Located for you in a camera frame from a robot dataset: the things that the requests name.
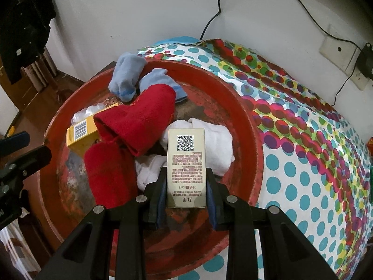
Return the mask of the yellow cartoon medicine box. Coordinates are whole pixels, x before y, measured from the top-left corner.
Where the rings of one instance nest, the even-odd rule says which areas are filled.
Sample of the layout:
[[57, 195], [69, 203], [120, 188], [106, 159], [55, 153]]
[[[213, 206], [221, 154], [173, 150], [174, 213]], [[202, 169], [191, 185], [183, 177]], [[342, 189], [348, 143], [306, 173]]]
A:
[[[116, 107], [118, 105], [118, 103], [114, 103], [110, 105], [107, 109]], [[83, 158], [84, 154], [90, 148], [91, 145], [100, 140], [99, 132], [93, 120], [94, 115], [89, 116], [83, 121], [80, 121], [80, 123], [71, 125], [69, 129], [67, 129], [66, 131], [67, 148], [69, 148], [71, 151], [76, 153], [81, 158]]]

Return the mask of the red sock with gold print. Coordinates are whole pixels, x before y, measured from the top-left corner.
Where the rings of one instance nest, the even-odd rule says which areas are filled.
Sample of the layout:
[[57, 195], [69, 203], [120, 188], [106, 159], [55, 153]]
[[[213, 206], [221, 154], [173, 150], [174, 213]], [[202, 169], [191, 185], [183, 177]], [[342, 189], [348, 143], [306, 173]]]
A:
[[100, 142], [86, 151], [84, 163], [97, 205], [112, 209], [138, 195], [135, 160], [128, 149]]

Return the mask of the white sock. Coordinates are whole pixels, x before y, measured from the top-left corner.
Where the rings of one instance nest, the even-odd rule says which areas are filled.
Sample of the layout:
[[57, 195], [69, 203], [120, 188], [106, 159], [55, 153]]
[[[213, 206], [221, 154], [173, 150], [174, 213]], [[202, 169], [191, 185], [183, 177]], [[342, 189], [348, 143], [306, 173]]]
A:
[[231, 163], [235, 161], [233, 155], [233, 137], [227, 127], [215, 125], [200, 119], [176, 120], [162, 133], [160, 144], [164, 150], [168, 146], [168, 131], [170, 128], [203, 128], [205, 131], [206, 166], [212, 169], [216, 176], [224, 176]]
[[146, 186], [157, 181], [161, 168], [166, 166], [167, 157], [162, 155], [141, 156], [135, 159], [138, 189], [144, 191]]

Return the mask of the beige cosmetic box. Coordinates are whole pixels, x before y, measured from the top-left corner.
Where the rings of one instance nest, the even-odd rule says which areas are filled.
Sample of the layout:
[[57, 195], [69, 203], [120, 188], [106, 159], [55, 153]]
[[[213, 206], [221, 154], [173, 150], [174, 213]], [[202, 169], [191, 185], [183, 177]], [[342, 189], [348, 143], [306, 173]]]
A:
[[204, 129], [170, 129], [167, 154], [167, 206], [173, 209], [205, 207]]

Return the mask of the light blue sock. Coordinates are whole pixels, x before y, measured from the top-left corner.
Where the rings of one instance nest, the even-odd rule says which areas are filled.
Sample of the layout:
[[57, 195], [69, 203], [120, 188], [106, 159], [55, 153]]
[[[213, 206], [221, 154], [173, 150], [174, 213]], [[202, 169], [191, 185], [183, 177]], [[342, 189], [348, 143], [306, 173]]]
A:
[[131, 53], [123, 53], [116, 62], [108, 89], [123, 102], [130, 102], [135, 96], [140, 74], [147, 60]]
[[168, 71], [163, 68], [155, 68], [150, 73], [142, 77], [138, 83], [140, 93], [147, 90], [149, 87], [158, 84], [165, 84], [170, 86], [176, 94], [176, 103], [182, 102], [187, 99], [188, 95], [183, 87], [176, 83], [169, 75]]

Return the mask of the dark wooden nightstand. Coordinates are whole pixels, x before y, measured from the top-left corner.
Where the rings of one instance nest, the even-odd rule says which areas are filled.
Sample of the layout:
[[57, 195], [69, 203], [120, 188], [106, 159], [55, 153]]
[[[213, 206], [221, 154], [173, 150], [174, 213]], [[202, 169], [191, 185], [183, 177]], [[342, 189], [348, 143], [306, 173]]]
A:
[[16, 123], [16, 131], [30, 135], [27, 148], [7, 157], [17, 158], [42, 144], [51, 149], [50, 164], [24, 180], [32, 222], [22, 222], [21, 232], [40, 267], [44, 267], [63, 240], [95, 205], [83, 159], [66, 147], [66, 130], [73, 114], [93, 101], [82, 96], [72, 108], [57, 102], [50, 87], [37, 94]]

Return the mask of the polka dot bed sheet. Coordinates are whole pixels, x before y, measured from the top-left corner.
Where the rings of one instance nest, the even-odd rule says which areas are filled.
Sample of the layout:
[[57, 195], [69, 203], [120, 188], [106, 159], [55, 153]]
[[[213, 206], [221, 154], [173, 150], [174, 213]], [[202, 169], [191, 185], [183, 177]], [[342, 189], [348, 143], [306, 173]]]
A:
[[167, 41], [138, 55], [200, 67], [246, 100], [264, 150], [257, 205], [280, 207], [339, 279], [351, 279], [372, 231], [370, 152], [353, 126], [284, 69], [240, 44]]

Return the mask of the red round tray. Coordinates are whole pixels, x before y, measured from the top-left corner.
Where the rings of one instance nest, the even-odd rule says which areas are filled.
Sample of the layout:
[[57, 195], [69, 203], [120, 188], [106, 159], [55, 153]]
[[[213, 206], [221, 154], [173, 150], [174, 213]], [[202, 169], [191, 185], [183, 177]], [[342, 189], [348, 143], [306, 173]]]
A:
[[[188, 99], [177, 105], [177, 119], [197, 118], [223, 125], [233, 137], [235, 161], [222, 177], [230, 193], [255, 205], [260, 193], [264, 154], [249, 102], [227, 82], [195, 65], [149, 60], [144, 72], [164, 68], [179, 83]], [[38, 173], [42, 204], [42, 230], [53, 248], [58, 248], [93, 208], [82, 159], [66, 146], [66, 131], [75, 112], [109, 99], [112, 70], [93, 77], [59, 108], [44, 136], [52, 159]], [[149, 279], [177, 277], [223, 255], [228, 234], [211, 228], [205, 209], [167, 211], [166, 225], [145, 239], [145, 260]]]

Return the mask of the orange red snack packet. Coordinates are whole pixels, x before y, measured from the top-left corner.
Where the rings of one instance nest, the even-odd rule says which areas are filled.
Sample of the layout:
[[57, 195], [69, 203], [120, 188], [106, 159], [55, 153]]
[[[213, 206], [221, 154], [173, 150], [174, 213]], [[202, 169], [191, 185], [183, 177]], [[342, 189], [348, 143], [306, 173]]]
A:
[[369, 141], [367, 143], [367, 148], [369, 150], [370, 156], [373, 158], [373, 137], [369, 138]]

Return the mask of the black hanging jacket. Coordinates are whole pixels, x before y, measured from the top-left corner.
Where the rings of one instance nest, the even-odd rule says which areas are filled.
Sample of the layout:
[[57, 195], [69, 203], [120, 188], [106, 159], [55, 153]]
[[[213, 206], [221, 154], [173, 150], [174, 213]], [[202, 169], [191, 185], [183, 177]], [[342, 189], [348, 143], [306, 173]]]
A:
[[12, 85], [44, 52], [55, 16], [52, 0], [1, 0], [1, 61]]

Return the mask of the black power adapter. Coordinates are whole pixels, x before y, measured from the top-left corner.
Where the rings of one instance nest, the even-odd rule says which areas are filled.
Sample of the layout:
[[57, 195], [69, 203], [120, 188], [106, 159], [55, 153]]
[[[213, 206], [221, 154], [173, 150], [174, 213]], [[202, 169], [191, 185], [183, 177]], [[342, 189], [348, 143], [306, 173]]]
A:
[[357, 68], [365, 78], [373, 80], [373, 50], [371, 43], [366, 43], [359, 54]]

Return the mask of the white wall socket plate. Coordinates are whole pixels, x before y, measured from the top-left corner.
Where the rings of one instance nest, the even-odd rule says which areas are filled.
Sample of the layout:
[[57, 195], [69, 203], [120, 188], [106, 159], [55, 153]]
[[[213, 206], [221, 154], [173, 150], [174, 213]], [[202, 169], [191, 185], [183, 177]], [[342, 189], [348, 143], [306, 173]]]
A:
[[[360, 50], [354, 44], [337, 40], [330, 35], [326, 35], [324, 38], [319, 52], [346, 76], [352, 73], [353, 67], [360, 54]], [[361, 91], [369, 84], [369, 79], [365, 78], [357, 67], [350, 80]]]

